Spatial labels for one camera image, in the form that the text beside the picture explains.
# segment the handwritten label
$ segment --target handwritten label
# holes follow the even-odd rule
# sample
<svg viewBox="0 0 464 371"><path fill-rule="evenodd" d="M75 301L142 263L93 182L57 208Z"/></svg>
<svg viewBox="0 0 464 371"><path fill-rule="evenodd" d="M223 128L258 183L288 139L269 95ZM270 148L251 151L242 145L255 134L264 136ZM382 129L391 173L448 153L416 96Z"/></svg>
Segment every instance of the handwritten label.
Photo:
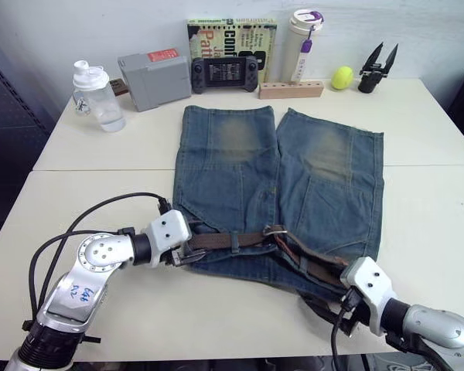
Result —
<svg viewBox="0 0 464 371"><path fill-rule="evenodd" d="M88 302L93 294L93 290L90 288L81 288L78 284L73 284L70 288L70 298L73 300Z"/></svg>

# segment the brown leather belt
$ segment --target brown leather belt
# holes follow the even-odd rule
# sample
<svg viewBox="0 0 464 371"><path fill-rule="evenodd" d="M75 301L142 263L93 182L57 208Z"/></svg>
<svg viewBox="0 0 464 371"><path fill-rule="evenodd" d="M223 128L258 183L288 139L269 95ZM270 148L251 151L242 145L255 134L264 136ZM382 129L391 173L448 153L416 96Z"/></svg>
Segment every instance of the brown leather belt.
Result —
<svg viewBox="0 0 464 371"><path fill-rule="evenodd" d="M332 257L314 252L283 226L267 226L262 232L254 233L195 234L188 244L193 250L222 250L233 248L234 245L239 247L261 247L265 240L271 237L274 238L278 248L284 251L298 267L301 267L302 258L305 258L307 260L305 270L309 275L329 284L343 286L339 276L349 263L341 257ZM286 239L282 237L291 239L298 247L296 249L298 252L294 251L287 244Z"/></svg>

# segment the belt loop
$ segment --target belt loop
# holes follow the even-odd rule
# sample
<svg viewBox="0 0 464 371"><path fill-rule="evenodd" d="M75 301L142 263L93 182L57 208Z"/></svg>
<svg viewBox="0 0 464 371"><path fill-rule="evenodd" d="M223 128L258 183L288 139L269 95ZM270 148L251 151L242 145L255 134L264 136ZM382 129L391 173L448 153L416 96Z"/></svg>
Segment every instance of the belt loop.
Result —
<svg viewBox="0 0 464 371"><path fill-rule="evenodd" d="M299 260L299 270L301 273L306 274L308 271L308 260L305 257L301 257Z"/></svg>
<svg viewBox="0 0 464 371"><path fill-rule="evenodd" d="M232 249L232 254L238 254L240 253L239 249L239 238L237 237L237 231L233 230L230 232L230 245Z"/></svg>

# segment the white table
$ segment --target white table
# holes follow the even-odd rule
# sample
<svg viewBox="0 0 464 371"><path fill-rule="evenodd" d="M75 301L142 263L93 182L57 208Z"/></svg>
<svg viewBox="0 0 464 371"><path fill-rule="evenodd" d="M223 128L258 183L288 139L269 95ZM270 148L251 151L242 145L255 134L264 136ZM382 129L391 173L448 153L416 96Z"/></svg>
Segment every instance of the white table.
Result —
<svg viewBox="0 0 464 371"><path fill-rule="evenodd" d="M171 196L172 178L173 171L29 175L0 233L0 359L10 357L26 335L21 324L30 316L33 251L102 199L133 191ZM401 300L464 315L464 165L386 167L384 178L379 264ZM157 215L154 200L125 200L87 217L79 228L138 230ZM79 240L67 244L54 279L72 266ZM51 256L40 260L38 277ZM88 332L102 343L81 344L75 359L328 355L330 330L296 294L265 284L174 267L129 267L113 277ZM391 350L363 327L351 339L339 335L338 343L342 354Z"/></svg>
<svg viewBox="0 0 464 371"><path fill-rule="evenodd" d="M259 100L243 90L208 90L138 113L119 97L127 126L103 132L69 102L34 170L168 170L175 168L184 107L251 109L271 105L278 123L288 107L309 116L385 132L385 165L464 164L464 137L420 80L384 80L372 94L333 91L320 98Z"/></svg>
<svg viewBox="0 0 464 371"><path fill-rule="evenodd" d="M385 132L384 225L378 263L401 300L464 316L464 138L419 80L385 80L373 94L326 88L320 98L259 100L256 93L212 91L136 113L119 97L127 127L107 134L78 117L69 102L35 171L0 233L0 359L20 346L30 316L27 270L34 250L62 233L89 206L118 194L171 197L185 106L246 109L270 104L280 121L288 107ZM110 205L79 228L141 229L158 215L155 201ZM73 238L54 279L71 268ZM43 277L50 251L38 264ZM132 267L111 281L106 302L77 360L214 359L330 354L331 326L296 294L250 281L174 267ZM339 336L339 353L391 350L360 328Z"/></svg>

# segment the gray case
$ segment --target gray case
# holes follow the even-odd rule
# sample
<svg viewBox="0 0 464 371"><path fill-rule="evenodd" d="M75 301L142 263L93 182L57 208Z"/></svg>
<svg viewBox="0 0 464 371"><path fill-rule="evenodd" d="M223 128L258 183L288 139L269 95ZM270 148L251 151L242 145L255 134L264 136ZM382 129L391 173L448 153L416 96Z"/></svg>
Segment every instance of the gray case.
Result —
<svg viewBox="0 0 464 371"><path fill-rule="evenodd" d="M148 54L118 58L118 65L138 111L191 96L187 58L176 56L152 62Z"/></svg>

